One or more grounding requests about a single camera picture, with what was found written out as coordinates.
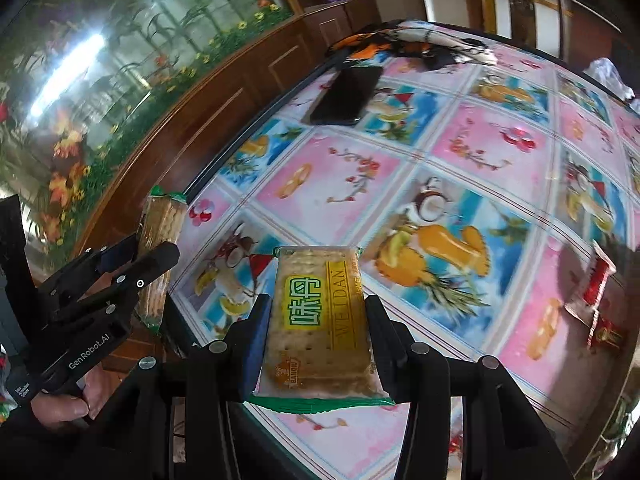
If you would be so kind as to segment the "person's left hand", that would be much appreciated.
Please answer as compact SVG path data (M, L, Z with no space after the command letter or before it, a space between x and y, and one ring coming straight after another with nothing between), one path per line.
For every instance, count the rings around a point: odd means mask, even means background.
M85 374L84 381L85 388L80 396L38 393L30 404L38 422L48 429L59 430L86 416L95 419L112 395L116 384L101 364Z

